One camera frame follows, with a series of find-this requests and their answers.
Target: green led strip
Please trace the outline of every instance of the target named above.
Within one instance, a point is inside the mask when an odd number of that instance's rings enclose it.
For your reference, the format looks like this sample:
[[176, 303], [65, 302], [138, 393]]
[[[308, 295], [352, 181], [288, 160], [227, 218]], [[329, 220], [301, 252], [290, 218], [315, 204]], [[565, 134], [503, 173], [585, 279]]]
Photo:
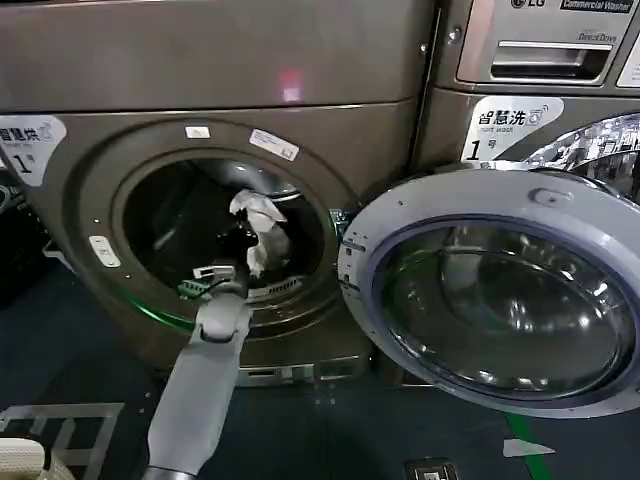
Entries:
[[[531, 427], [527, 419], [514, 413], [505, 413], [507, 423], [513, 436], [525, 442], [536, 443], [531, 434]], [[551, 472], [544, 462], [543, 455], [527, 455], [524, 462], [531, 475], [531, 480], [551, 480]]]
[[123, 296], [125, 300], [132, 305], [139, 312], [144, 313], [152, 320], [159, 322], [167, 327], [174, 328], [176, 330], [180, 330], [181, 332], [191, 332], [193, 330], [193, 321], [189, 320], [187, 317], [181, 317], [178, 315], [173, 315], [168, 312], [161, 312], [159, 310], [155, 310], [148, 305], [140, 302], [138, 299], [132, 297], [127, 292], [123, 292]]

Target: door glass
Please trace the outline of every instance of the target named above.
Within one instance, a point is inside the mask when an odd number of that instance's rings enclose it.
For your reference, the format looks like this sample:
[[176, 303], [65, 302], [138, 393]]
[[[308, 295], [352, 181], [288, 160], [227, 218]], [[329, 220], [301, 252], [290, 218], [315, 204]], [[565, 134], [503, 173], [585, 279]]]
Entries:
[[461, 222], [398, 244], [374, 292], [415, 356], [496, 395], [586, 390], [633, 349], [631, 312], [610, 275], [503, 224]]

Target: number 1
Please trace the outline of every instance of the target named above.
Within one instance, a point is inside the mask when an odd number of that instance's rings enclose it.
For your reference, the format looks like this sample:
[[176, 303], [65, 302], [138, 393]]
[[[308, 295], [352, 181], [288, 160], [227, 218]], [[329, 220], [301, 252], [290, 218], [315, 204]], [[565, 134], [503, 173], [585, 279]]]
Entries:
[[20, 158], [20, 155], [14, 155], [13, 158], [15, 158], [20, 164], [20, 167], [22, 167], [22, 170], [20, 171], [20, 173], [33, 173], [33, 171], [29, 170], [27, 166], [24, 164], [24, 162], [22, 161], [22, 158]]
[[480, 160], [478, 157], [478, 149], [480, 148], [480, 140], [475, 140], [471, 142], [473, 144], [473, 153], [470, 157], [465, 158], [465, 160]]

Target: white cloth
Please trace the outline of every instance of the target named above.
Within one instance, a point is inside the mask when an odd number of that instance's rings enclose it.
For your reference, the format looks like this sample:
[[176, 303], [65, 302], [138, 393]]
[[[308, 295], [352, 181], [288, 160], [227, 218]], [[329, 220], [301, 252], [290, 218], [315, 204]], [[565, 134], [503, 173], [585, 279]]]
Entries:
[[284, 263], [289, 253], [290, 240], [277, 222], [286, 217], [269, 197], [250, 190], [240, 191], [229, 205], [229, 212], [247, 211], [247, 220], [258, 237], [258, 245], [247, 250], [247, 265], [251, 275], [260, 278], [262, 272]]

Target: drum opening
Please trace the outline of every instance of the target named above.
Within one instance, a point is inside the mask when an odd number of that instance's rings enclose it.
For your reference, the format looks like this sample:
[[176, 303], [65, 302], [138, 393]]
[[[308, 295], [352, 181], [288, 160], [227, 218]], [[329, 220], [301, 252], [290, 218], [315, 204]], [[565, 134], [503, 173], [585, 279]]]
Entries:
[[218, 261], [246, 265], [258, 244], [246, 210], [229, 212], [248, 190], [266, 197], [286, 221], [286, 251], [250, 280], [250, 301], [272, 301], [300, 289], [318, 268], [324, 233], [313, 206], [280, 176], [229, 159], [182, 161], [155, 170], [127, 200], [124, 233], [140, 263], [182, 298], [207, 300], [212, 277], [194, 273]]

